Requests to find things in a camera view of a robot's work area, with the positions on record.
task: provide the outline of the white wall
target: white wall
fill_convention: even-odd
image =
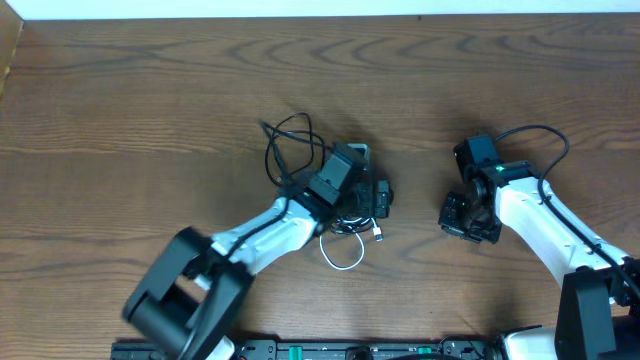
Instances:
[[[640,0],[7,0],[25,20],[640,12]]]

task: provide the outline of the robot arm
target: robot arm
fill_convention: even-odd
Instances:
[[[541,204],[537,183],[538,179],[527,177],[512,180],[508,185],[496,189],[495,211],[498,219],[524,239],[560,287],[564,276],[579,268],[601,270],[611,267],[560,222],[547,206]],[[553,195],[546,180],[543,188],[547,195]],[[596,246],[615,259],[618,265],[624,264],[624,258],[629,257],[627,253],[596,235],[558,197],[552,196],[550,201],[583,234],[593,239]]]
[[[124,319],[171,358],[229,359],[234,345],[225,334],[256,274],[322,234],[337,215],[388,216],[389,203],[373,200],[388,194],[361,182],[366,150],[336,144],[322,170],[301,174],[245,224],[211,237],[192,228],[178,233],[125,304]],[[363,186],[370,196],[361,196]],[[176,283],[179,277],[207,291],[201,303]]]
[[[562,288],[556,329],[537,327],[502,336],[503,357],[637,358],[640,299],[630,285],[636,285],[640,262],[596,235],[555,196],[547,181],[541,184],[547,197],[543,202],[538,171],[527,161],[504,163],[488,135],[468,138],[454,148],[454,155],[466,191],[449,193],[440,212],[442,229],[473,242],[496,243],[502,225],[507,225],[531,247]],[[593,244],[587,246],[581,236]],[[623,322],[612,319],[610,303],[631,306],[630,316]]]

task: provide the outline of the white cable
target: white cable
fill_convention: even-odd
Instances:
[[[322,255],[324,256],[325,260],[327,260],[327,262],[329,263],[329,265],[331,265],[332,268],[340,271],[351,270],[362,262],[362,259],[364,259],[364,241],[362,241],[362,237],[360,236],[360,234],[354,233],[354,235],[358,238],[358,241],[360,241],[360,248],[362,249],[362,253],[360,254],[360,259],[358,259],[358,261],[356,261],[352,265],[344,266],[344,267],[338,266],[333,261],[331,261],[327,253],[324,251],[324,247],[322,247],[322,235],[320,235],[320,251],[322,252]]]
[[[371,221],[371,219],[372,219],[372,218],[367,218],[367,221],[363,222],[363,223],[361,224],[361,226],[367,225],[367,224],[369,223],[369,221]],[[347,224],[347,225],[348,225],[348,224],[356,224],[356,223],[359,223],[360,221],[362,221],[362,218],[361,218],[361,217],[360,217],[360,218],[357,218],[357,219],[352,219],[352,220],[338,219],[337,223],[338,223],[339,225],[342,225],[342,224]]]
[[[371,218],[371,220],[373,221],[373,228],[371,228],[371,230],[373,231],[373,236],[376,237],[376,241],[384,240],[384,237],[382,236],[382,228],[378,226],[376,219]]]

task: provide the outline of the wood grain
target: wood grain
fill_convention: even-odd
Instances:
[[[6,1],[0,0],[0,99],[21,30],[22,19]]]
[[[309,111],[366,142],[396,193],[385,241],[330,269],[314,242],[261,273],[236,327],[284,339],[425,339],[553,325],[558,285],[517,235],[446,236],[466,136],[572,141],[551,174],[593,229],[640,255],[639,15],[30,22],[0,107],[0,358],[103,358],[175,232],[264,210],[258,119]],[[545,166],[539,132],[501,145]],[[332,242],[336,261],[357,254]]]

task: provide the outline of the green connector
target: green connector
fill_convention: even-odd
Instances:
[[[289,347],[289,360],[302,360],[302,346]]]

